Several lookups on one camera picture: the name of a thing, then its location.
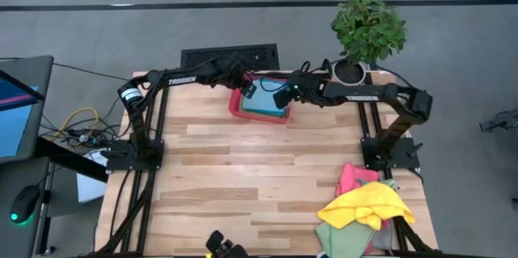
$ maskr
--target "yellow cloth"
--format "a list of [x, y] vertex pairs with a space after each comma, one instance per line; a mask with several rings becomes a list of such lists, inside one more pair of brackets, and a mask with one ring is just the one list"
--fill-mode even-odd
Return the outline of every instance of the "yellow cloth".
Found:
[[342, 194], [316, 214], [337, 229], [356, 220], [379, 231], [382, 220], [396, 216], [402, 216], [408, 223], [415, 222], [399, 195], [388, 185], [376, 181]]

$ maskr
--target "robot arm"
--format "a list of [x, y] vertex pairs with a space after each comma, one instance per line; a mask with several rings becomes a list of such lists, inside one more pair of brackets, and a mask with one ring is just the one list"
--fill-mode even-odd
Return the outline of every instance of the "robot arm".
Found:
[[383, 102], [390, 105], [399, 115], [398, 118], [376, 136], [369, 150], [364, 151], [366, 164], [375, 170], [383, 169], [393, 159], [396, 142], [412, 125], [428, 120], [432, 104], [432, 97], [415, 87], [401, 87], [395, 83], [346, 86], [300, 71], [287, 77], [286, 86], [274, 94], [274, 100], [278, 108], [286, 107], [292, 100], [322, 108], [345, 102]]
[[[160, 90], [165, 87], [196, 82], [211, 87], [224, 85], [230, 89], [241, 89], [241, 93], [250, 98], [256, 87], [246, 75], [246, 69], [238, 61], [225, 58], [206, 61], [188, 69], [152, 70], [146, 75], [132, 78], [117, 90], [125, 110], [128, 112], [129, 123], [133, 130], [129, 138], [133, 151], [130, 153], [137, 160], [143, 162], [155, 158], [159, 153], [147, 135], [143, 114], [146, 108], [155, 101]], [[143, 96], [138, 86], [145, 82], [150, 85], [147, 88], [146, 96]]]

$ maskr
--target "computer mouse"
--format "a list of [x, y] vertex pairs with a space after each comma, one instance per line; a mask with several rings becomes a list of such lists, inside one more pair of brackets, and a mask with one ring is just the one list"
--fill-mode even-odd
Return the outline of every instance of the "computer mouse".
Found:
[[11, 220], [14, 223], [25, 222], [31, 217], [40, 193], [40, 187], [37, 185], [28, 185], [18, 193], [11, 207]]

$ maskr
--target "gray floor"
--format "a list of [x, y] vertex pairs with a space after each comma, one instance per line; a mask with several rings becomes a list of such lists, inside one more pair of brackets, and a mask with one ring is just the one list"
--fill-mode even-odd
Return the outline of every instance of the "gray floor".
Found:
[[[248, 0], [0, 0], [0, 5], [68, 5]], [[441, 249], [480, 256], [518, 252], [518, 149], [514, 131], [481, 133], [478, 122], [518, 107], [518, 6], [401, 7], [408, 43], [383, 62], [434, 96], [431, 119], [412, 133]], [[277, 43], [281, 67], [317, 65], [340, 46], [329, 29], [334, 8], [249, 8], [184, 11], [54, 11], [0, 13], [1, 57], [51, 54], [62, 64], [130, 77], [135, 70], [179, 65], [182, 49]], [[117, 80], [56, 67], [45, 115], [61, 124], [76, 108], [101, 114]], [[121, 119], [118, 104], [108, 118]], [[98, 210], [53, 224], [56, 257], [88, 252]], [[70, 232], [81, 239], [64, 244]]]

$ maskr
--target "wooden tabletop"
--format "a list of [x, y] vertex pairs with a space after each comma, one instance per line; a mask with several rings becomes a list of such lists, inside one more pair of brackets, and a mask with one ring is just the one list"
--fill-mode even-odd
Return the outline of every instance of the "wooden tabletop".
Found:
[[[377, 83], [394, 80], [391, 74], [372, 77]], [[344, 164], [363, 165], [358, 105], [319, 108], [292, 103], [289, 121], [276, 125], [233, 117], [228, 111], [231, 91], [225, 87], [189, 84], [169, 92], [166, 150], [156, 175], [144, 254], [204, 255], [214, 230], [251, 255], [321, 251], [316, 212], [334, 199]], [[388, 105], [379, 104], [379, 110], [384, 127], [397, 118]], [[124, 116], [122, 129], [127, 123]], [[124, 175], [118, 171], [109, 177], [97, 249], [108, 241]], [[417, 219], [412, 228], [425, 243], [437, 247], [420, 179], [404, 169], [394, 169], [393, 175]], [[141, 188], [146, 178], [142, 179]], [[122, 193], [116, 228], [127, 213], [132, 181], [133, 173]], [[136, 248], [139, 221], [140, 217], [129, 249]]]

